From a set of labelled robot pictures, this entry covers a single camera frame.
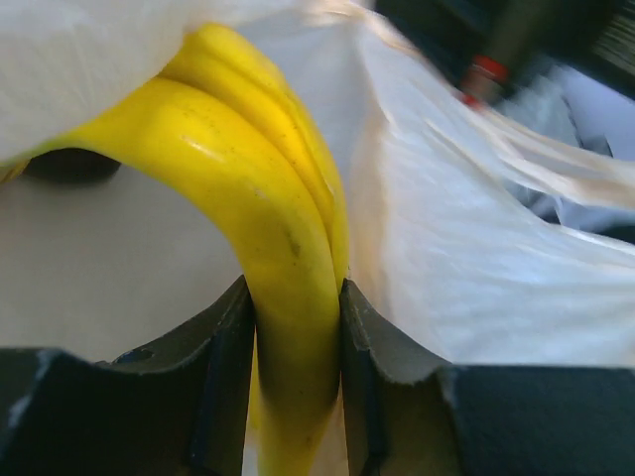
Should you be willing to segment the orange banana-print plastic bag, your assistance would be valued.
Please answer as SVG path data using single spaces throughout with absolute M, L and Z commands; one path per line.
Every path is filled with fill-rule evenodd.
M 207 21 L 303 67 L 296 89 L 335 114 L 352 275 L 409 337 L 454 363 L 633 365 L 633 246 L 519 199 L 632 208 L 633 165 L 467 108 L 365 2 L 5 1 L 2 163 L 121 100 Z

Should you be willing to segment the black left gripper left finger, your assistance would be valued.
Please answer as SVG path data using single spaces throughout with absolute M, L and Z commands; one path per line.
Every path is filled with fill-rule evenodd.
M 5 475 L 238 475 L 254 342 L 244 280 L 111 362 L 1 352 Z

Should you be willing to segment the yellow banana bunch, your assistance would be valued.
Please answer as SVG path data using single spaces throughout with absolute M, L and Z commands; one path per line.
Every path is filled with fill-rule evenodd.
M 117 105 L 4 160 L 1 179 L 64 148 L 165 183 L 224 234 L 256 310 L 258 471 L 308 474 L 339 385 L 348 224 L 336 163 L 285 76 L 244 36 L 207 23 Z

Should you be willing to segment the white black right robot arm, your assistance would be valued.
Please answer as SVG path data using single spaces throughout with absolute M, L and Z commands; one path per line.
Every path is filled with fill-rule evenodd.
M 377 1 L 373 9 L 474 101 L 495 104 L 556 64 L 634 96 L 631 1 Z

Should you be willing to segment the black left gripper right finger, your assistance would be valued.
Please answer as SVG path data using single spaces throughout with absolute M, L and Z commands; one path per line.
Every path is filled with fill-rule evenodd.
M 628 368 L 454 365 L 340 295 L 341 385 L 353 475 L 630 475 Z

